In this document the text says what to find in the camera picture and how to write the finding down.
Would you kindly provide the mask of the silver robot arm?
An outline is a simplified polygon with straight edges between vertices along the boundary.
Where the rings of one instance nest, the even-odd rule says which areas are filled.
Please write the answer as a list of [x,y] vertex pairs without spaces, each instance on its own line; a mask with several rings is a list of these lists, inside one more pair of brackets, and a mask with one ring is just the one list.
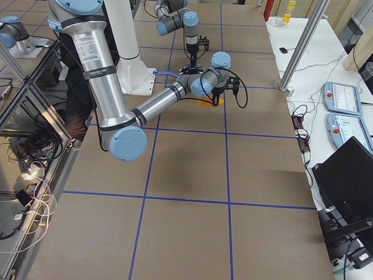
[[179,29],[183,30],[184,53],[189,59],[189,64],[184,66],[182,74],[197,74],[202,72],[198,65],[198,52],[209,50],[209,39],[199,34],[198,14],[188,7],[188,1],[157,1],[154,12],[158,18],[156,24],[159,35],[164,36]]
[[187,1],[157,1],[154,7],[160,35],[178,29],[185,33],[190,62],[175,75],[175,82],[153,94],[157,71],[140,58],[130,4],[127,1],[49,1],[50,28],[72,38],[101,115],[103,147],[116,159],[130,162],[147,147],[143,127],[147,121],[188,93],[217,106],[226,90],[237,94],[239,77],[230,71],[225,52],[212,56],[209,67],[196,61],[200,46],[209,40],[198,32],[198,16]]

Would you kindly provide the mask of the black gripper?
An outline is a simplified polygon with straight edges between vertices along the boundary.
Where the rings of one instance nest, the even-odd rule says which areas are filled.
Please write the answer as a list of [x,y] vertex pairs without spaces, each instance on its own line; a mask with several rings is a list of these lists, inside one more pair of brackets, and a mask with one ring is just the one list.
[[240,80],[238,77],[228,76],[227,81],[221,87],[215,87],[212,90],[212,106],[217,107],[223,104],[223,99],[220,97],[226,90],[231,90],[233,95],[239,92]]
[[190,57],[189,66],[191,68],[195,67],[195,58],[199,58],[198,52],[200,51],[200,47],[203,47],[203,53],[200,55],[202,56],[209,50],[209,43],[210,40],[207,37],[202,37],[201,35],[186,37],[186,51]]

